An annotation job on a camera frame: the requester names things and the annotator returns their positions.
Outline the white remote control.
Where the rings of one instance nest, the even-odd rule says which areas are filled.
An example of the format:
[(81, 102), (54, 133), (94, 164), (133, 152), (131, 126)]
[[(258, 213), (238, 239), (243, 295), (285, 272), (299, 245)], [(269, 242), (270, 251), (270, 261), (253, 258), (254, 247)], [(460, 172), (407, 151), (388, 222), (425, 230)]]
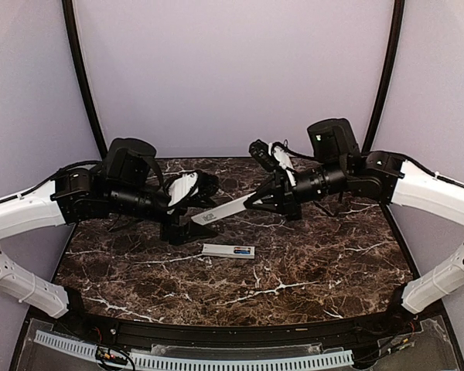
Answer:
[(254, 259), (255, 258), (255, 247), (252, 247), (251, 252), (253, 256), (241, 256), (234, 254), (235, 247), (249, 247), (239, 245), (225, 245), (225, 244), (211, 244), (205, 243), (202, 248), (202, 255), (208, 257), (222, 257), (222, 258), (233, 258), (233, 259)]

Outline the white remote battery cover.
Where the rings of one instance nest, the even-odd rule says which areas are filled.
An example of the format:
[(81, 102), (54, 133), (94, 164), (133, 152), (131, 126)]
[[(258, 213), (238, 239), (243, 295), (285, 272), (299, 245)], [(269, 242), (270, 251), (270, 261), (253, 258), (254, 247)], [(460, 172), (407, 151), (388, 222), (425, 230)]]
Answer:
[(222, 220), (229, 216), (241, 213), (246, 210), (244, 202), (247, 201), (247, 199), (251, 196), (252, 193), (246, 196), (242, 196), (238, 199), (233, 199), (228, 203), (224, 203), (223, 205), (216, 206), (212, 209), (208, 209), (195, 216), (192, 216), (191, 220), (194, 223), (205, 226), (207, 224), (215, 223), (216, 221)]

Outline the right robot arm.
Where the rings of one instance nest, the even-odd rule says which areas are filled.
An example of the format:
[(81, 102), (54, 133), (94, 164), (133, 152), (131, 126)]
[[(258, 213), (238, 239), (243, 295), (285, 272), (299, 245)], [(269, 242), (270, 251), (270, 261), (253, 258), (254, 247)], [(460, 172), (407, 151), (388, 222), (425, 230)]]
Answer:
[[(350, 193), (380, 204), (420, 209), (464, 226), (464, 183), (426, 169), (413, 158), (389, 151), (361, 152), (349, 121), (332, 118), (307, 129), (316, 167), (294, 170), (294, 152), (281, 142), (261, 140), (249, 146), (251, 157), (271, 176), (249, 197), (248, 209), (300, 218), (303, 203)], [(464, 243), (422, 277), (398, 288), (387, 312), (379, 319), (386, 335), (396, 335), (409, 315), (464, 285)]]

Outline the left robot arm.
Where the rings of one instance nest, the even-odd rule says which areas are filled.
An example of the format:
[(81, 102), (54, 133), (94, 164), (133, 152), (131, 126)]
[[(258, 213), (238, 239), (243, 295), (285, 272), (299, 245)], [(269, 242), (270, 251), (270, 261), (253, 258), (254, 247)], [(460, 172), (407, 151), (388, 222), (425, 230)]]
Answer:
[[(30, 189), (0, 199), (0, 240), (48, 226), (129, 216), (160, 225), (160, 237), (171, 245), (215, 237), (215, 232), (189, 221), (189, 208), (214, 206), (219, 180), (200, 170), (164, 179), (156, 149), (136, 138), (116, 138), (101, 161), (87, 160), (60, 168)], [(0, 291), (51, 318), (63, 317), (77, 337), (94, 330), (83, 312), (80, 294), (37, 277), (0, 250)]]

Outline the black front rail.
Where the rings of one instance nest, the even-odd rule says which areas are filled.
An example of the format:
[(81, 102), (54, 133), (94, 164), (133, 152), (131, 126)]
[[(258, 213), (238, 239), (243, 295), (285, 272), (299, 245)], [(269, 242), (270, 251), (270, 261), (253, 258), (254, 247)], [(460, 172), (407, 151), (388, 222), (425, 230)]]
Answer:
[(382, 324), (384, 313), (327, 322), (263, 327), (206, 327), (165, 325), (86, 314), (58, 325), (44, 312), (30, 308), (28, 316), (52, 323), (59, 332), (78, 335), (86, 340), (101, 339), (104, 345), (123, 349), (150, 349), (154, 345), (178, 345), (211, 348), (253, 348), (320, 343), (325, 347), (364, 347), (377, 343), (379, 337), (366, 330)]

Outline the black left corner post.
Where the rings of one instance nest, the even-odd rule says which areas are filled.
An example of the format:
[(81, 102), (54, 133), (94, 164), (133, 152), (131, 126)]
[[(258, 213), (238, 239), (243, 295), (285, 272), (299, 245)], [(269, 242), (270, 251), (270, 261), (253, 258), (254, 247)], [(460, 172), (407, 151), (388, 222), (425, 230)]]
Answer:
[(87, 115), (90, 131), (97, 147), (97, 151), (100, 157), (104, 158), (107, 154), (107, 144), (101, 130), (101, 124), (97, 115), (97, 110), (90, 89), (90, 83), (87, 77), (87, 70), (84, 63), (83, 52), (81, 50), (80, 36), (74, 11), (74, 2), (72, 0), (62, 0), (61, 3), (70, 54), (77, 78), (77, 85), (80, 90), (84, 110)]

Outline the black corner post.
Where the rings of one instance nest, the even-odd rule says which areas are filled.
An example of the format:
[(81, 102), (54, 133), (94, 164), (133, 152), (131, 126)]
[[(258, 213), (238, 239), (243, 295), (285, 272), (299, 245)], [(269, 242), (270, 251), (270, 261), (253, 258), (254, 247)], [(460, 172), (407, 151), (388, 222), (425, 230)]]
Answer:
[(97, 151), (100, 157), (104, 158), (107, 154), (107, 144), (101, 130), (101, 124), (97, 115), (97, 110), (90, 89), (90, 83), (87, 77), (87, 70), (84, 63), (83, 52), (81, 50), (80, 36), (74, 11), (74, 2), (72, 0), (62, 0), (61, 3), (70, 54), (77, 78), (77, 85), (80, 90), (84, 110), (87, 115), (90, 131), (97, 147)]
[(390, 88), (394, 63), (397, 56), (397, 49), (400, 41), (401, 27), (404, 18), (405, 0), (394, 0), (393, 12), (391, 17), (390, 31), (387, 41), (387, 48), (384, 57), (384, 63), (380, 75), (380, 82), (374, 101), (373, 110), (370, 116), (367, 132), (363, 141), (363, 152), (372, 149), (380, 119), (384, 111), (384, 105), (387, 99), (387, 93)]

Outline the black right corner post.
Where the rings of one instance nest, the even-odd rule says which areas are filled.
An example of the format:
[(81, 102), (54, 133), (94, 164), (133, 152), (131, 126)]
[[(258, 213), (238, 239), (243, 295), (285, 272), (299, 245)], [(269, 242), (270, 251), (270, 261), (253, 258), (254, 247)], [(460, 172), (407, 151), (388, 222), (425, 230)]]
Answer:
[(384, 57), (384, 63), (380, 75), (380, 82), (374, 101), (373, 110), (370, 116), (367, 132), (363, 141), (363, 152), (372, 149), (380, 119), (384, 111), (384, 105), (387, 99), (387, 93), (390, 88), (394, 63), (397, 56), (397, 49), (400, 41), (401, 27), (404, 18), (405, 0), (394, 0), (393, 12), (391, 17), (390, 31), (387, 41), (387, 48)]

